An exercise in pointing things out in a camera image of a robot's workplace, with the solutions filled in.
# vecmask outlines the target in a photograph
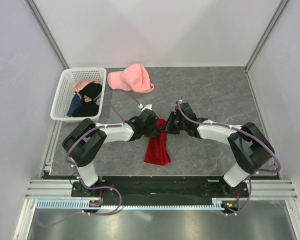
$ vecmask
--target white laundry basket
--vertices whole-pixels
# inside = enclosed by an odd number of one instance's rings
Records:
[[[81,122],[87,118],[94,122],[98,121],[105,96],[106,77],[107,71],[101,67],[81,67],[64,70],[55,92],[50,117],[53,120],[60,120],[67,123]],[[75,94],[72,87],[76,82],[79,82],[82,79],[97,79],[102,85],[101,97],[99,97],[96,102],[99,105],[99,112],[96,116],[68,117],[67,112]]]

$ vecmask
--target cap brim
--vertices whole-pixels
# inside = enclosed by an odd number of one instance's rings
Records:
[[[125,91],[131,91],[131,87],[129,87],[122,79],[123,71],[114,71],[108,74],[108,84],[112,89],[122,89]]]

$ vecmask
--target pink cap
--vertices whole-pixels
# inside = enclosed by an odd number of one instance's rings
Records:
[[[155,89],[147,70],[139,63],[128,66],[124,71],[110,72],[108,84],[112,89],[133,91],[138,94],[146,94]]]

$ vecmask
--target red fabric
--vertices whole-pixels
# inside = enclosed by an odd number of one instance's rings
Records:
[[[158,119],[156,126],[158,129],[160,129],[165,123],[166,120]],[[150,137],[145,153],[144,162],[161,166],[170,163],[170,157],[166,149],[166,143],[166,132],[160,132],[159,136]]]

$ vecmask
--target clothes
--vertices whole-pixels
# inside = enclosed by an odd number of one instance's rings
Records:
[[[139,63],[128,66],[124,71],[110,72],[107,81],[112,89],[133,91],[137,94],[146,94],[155,89],[147,70]]]
[[[99,83],[89,83],[85,86],[80,92],[79,95],[82,98],[84,96],[84,101],[90,102],[91,100],[95,101],[101,96],[102,85]]]
[[[75,91],[78,96],[81,98],[81,95],[80,95],[80,91],[82,89],[84,89],[87,85],[89,84],[99,84],[99,81],[97,79],[83,79],[81,81],[78,81],[76,84],[73,85],[72,89],[73,91]],[[90,102],[91,99],[84,99],[86,102]]]
[[[82,101],[80,99],[80,97],[77,95],[77,93],[75,93],[75,95],[73,96],[71,103],[70,103],[70,107],[68,110],[68,113],[66,114],[68,117],[72,117],[74,114],[74,111],[79,108],[82,105]]]
[[[160,129],[165,123],[166,120],[158,119],[156,126],[158,129]],[[170,163],[171,161],[166,149],[166,143],[166,132],[160,132],[159,136],[151,137],[145,152],[144,162],[161,166]]]
[[[99,106],[94,101],[83,103],[80,107],[74,110],[72,117],[93,117],[99,112]]]

